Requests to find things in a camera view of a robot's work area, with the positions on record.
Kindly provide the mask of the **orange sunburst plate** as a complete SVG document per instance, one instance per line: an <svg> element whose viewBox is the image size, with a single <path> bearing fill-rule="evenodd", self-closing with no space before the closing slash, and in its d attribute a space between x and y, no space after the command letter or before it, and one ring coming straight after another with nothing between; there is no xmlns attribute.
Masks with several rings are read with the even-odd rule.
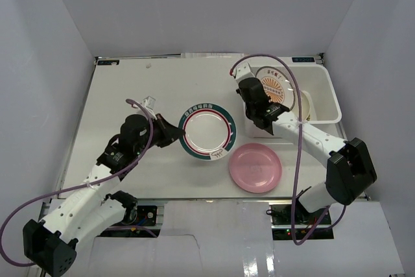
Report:
<svg viewBox="0 0 415 277"><path fill-rule="evenodd" d="M280 103L290 110L296 104L296 92L289 78L278 68L272 66L260 67L255 77L262 83L265 93L272 102Z"/></svg>

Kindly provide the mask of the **green rimmed white plate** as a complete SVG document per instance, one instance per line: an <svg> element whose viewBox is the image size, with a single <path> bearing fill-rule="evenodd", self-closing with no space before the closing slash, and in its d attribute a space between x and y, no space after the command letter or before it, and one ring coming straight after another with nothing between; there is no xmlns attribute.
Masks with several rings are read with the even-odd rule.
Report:
<svg viewBox="0 0 415 277"><path fill-rule="evenodd" d="M195 104L180 118L185 132L180 144L190 156L204 161L225 157L235 146L237 127L231 114L210 102Z"/></svg>

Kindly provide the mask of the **cream plate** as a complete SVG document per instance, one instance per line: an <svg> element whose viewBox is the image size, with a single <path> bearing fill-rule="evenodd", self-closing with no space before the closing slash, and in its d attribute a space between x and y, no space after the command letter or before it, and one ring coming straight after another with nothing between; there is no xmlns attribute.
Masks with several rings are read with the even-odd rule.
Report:
<svg viewBox="0 0 415 277"><path fill-rule="evenodd" d="M300 92L300 98L301 98L301 115L303 120L310 121L311 120L311 99L310 96L304 92Z"/></svg>

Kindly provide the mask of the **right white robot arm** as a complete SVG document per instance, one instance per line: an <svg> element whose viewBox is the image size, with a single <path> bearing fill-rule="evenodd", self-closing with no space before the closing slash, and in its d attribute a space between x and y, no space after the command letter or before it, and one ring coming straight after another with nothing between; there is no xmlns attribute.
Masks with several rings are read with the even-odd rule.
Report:
<svg viewBox="0 0 415 277"><path fill-rule="evenodd" d="M271 102L255 77L238 83L237 93L245 103L246 117L269 134L297 145L326 168L326 180L306 189L293 207L294 219L308 224L316 211L339 203L350 205L377 180L367 145L331 136L309 123L301 123L286 106Z"/></svg>

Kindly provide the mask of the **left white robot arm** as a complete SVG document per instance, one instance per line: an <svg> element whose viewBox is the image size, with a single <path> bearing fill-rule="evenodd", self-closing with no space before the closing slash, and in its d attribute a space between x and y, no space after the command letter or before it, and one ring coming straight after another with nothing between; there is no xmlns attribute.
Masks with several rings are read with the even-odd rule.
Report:
<svg viewBox="0 0 415 277"><path fill-rule="evenodd" d="M182 128L171 125L160 114L129 115L120 133L84 180L57 208L40 221L23 227L23 250L27 258L50 276L62 276L74 264L81 246L110 226L131 224L137 217L137 199L124 191L114 192L138 159L153 146L166 147L182 138Z"/></svg>

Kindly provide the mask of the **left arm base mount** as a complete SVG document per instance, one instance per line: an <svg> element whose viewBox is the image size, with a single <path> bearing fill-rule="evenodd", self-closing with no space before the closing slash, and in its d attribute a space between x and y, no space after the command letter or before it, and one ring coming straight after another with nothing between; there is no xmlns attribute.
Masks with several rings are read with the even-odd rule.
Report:
<svg viewBox="0 0 415 277"><path fill-rule="evenodd" d="M117 223L114 227L118 229L106 230L101 237L157 238L160 234L157 221L157 206L138 206L136 219L132 223Z"/></svg>

